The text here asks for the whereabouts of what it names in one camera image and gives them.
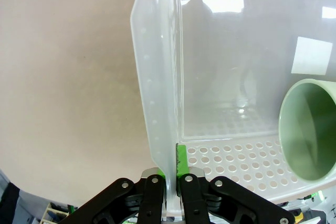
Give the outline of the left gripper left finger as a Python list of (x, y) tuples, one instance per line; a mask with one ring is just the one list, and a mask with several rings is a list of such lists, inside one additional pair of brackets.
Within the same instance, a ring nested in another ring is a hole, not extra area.
[(161, 223), (165, 178), (159, 168), (142, 172), (138, 182), (119, 178), (61, 223), (124, 223), (137, 217), (137, 223)]

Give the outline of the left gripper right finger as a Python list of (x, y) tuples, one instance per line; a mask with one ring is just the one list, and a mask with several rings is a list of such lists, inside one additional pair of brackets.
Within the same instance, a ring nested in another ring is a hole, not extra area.
[(211, 181), (187, 164), (185, 145), (176, 145), (176, 193), (186, 223), (210, 223), (210, 216), (227, 223), (294, 223), (294, 215), (225, 176)]

